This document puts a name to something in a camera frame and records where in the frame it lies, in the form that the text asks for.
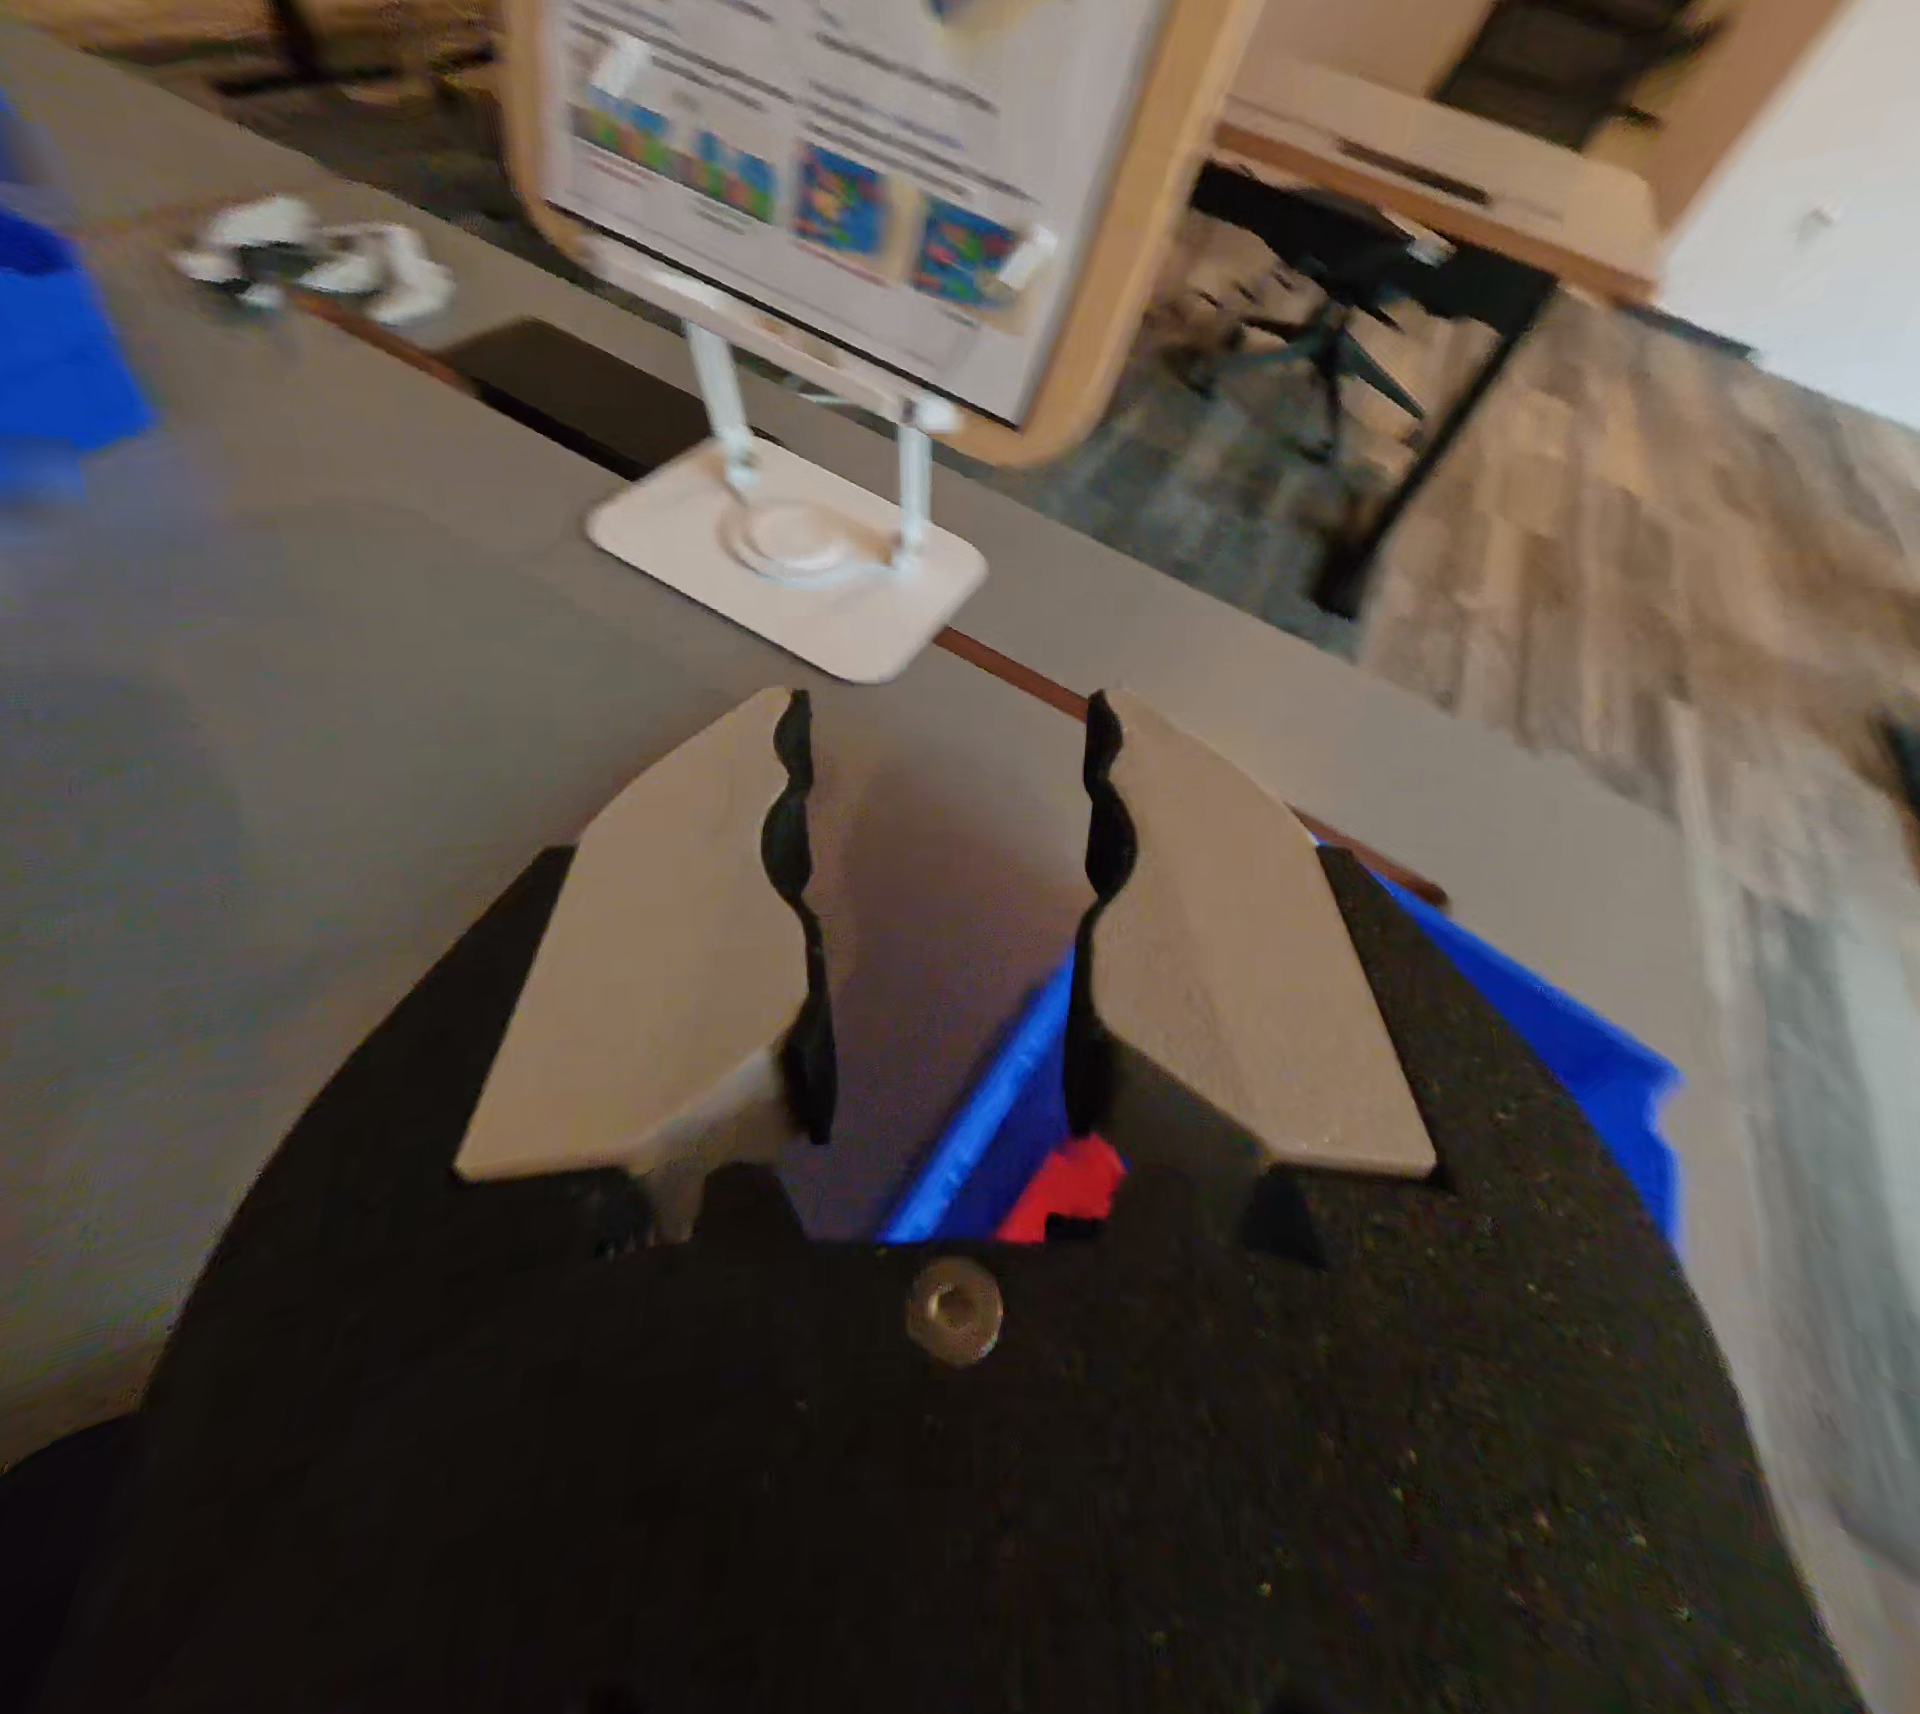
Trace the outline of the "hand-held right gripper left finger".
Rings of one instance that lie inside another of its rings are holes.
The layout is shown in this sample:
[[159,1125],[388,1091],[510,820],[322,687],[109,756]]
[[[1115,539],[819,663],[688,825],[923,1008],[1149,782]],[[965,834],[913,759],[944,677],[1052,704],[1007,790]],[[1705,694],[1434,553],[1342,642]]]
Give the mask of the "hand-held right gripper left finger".
[[763,689],[589,820],[456,1152],[464,1181],[699,1184],[830,1144],[811,790],[811,696]]

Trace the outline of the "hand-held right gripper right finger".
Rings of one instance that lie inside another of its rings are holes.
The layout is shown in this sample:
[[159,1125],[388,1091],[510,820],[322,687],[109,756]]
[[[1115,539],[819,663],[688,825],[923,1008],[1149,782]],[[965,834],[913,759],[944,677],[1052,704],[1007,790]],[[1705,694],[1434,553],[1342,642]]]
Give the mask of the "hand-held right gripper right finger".
[[1129,690],[1092,694],[1090,911],[1066,1121],[1120,1142],[1154,1103],[1259,1165],[1425,1181],[1438,1152],[1323,852],[1295,812]]

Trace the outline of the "red mega block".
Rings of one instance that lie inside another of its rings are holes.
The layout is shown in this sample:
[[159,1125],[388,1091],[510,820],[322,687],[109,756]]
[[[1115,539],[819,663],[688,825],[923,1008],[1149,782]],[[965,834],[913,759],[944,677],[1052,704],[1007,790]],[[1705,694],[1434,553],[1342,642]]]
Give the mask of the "red mega block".
[[1123,1156],[1103,1138],[1056,1142],[1020,1184],[1013,1207],[1003,1216],[994,1242],[1045,1247],[1077,1242],[1103,1228],[1115,1191],[1127,1178]]

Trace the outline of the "blue plastic bin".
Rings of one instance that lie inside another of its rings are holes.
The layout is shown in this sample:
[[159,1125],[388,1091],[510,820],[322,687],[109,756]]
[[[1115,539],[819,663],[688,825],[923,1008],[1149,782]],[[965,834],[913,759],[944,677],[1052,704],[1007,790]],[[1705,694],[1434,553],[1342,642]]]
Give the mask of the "blue plastic bin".
[[[1680,1164],[1660,1128],[1660,1111],[1680,1086],[1678,1068],[1470,935],[1446,911],[1395,883],[1383,888],[1572,1097],[1660,1234],[1675,1247]],[[1068,1138],[1061,1051],[1070,979],[1066,955],[1003,1029],[972,1087],[882,1210],[879,1247],[994,1242],[1020,1184]]]

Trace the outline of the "blue plastic object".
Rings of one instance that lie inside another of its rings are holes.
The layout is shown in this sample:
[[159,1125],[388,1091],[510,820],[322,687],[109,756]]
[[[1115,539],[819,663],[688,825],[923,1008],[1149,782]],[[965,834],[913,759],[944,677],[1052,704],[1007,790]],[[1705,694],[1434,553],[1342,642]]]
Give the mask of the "blue plastic object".
[[153,427],[105,300],[64,228],[45,150],[2,99],[2,503],[62,496]]

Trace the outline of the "instruction poster on stand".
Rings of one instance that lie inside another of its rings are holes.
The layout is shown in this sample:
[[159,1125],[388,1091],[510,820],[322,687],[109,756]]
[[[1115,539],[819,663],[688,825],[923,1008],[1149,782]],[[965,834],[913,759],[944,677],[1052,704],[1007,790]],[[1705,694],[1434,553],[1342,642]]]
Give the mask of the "instruction poster on stand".
[[1160,256],[1212,152],[1218,118],[1262,5],[1166,3],[1107,203],[1075,267],[1038,394],[1013,427],[949,404],[867,358],[839,350],[826,336],[791,327],[550,203],[544,197],[550,152],[544,118],[558,110],[558,63],[546,41],[544,0],[495,0],[505,38],[500,92],[510,182],[544,242],[615,292],[644,300],[683,330],[714,332],[721,346],[763,358],[890,423],[920,414],[928,438],[955,454],[1027,470],[1077,447],[1108,404]]

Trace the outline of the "printed instruction sheet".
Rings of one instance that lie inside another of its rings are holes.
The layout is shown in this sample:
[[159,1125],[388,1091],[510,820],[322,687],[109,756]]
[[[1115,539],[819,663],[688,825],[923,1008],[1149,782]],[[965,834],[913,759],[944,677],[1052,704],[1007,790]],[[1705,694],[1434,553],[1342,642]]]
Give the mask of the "printed instruction sheet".
[[1166,0],[542,0],[544,197],[1019,423]]

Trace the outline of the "wooden table frame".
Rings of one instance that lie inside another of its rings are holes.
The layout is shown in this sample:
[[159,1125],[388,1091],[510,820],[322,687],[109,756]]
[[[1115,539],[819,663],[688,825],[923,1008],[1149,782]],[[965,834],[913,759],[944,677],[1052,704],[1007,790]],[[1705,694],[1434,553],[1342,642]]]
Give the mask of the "wooden table frame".
[[1615,310],[1660,294],[1661,233],[1645,182],[1626,169],[1314,64],[1250,64],[1220,104],[1212,163],[1336,194],[1452,243],[1438,267],[1463,287],[1459,319],[1493,334],[1477,371],[1422,418],[1414,457],[1375,511],[1349,518],[1310,598],[1357,620],[1375,563],[1438,466],[1466,436],[1548,300],[1569,288]]

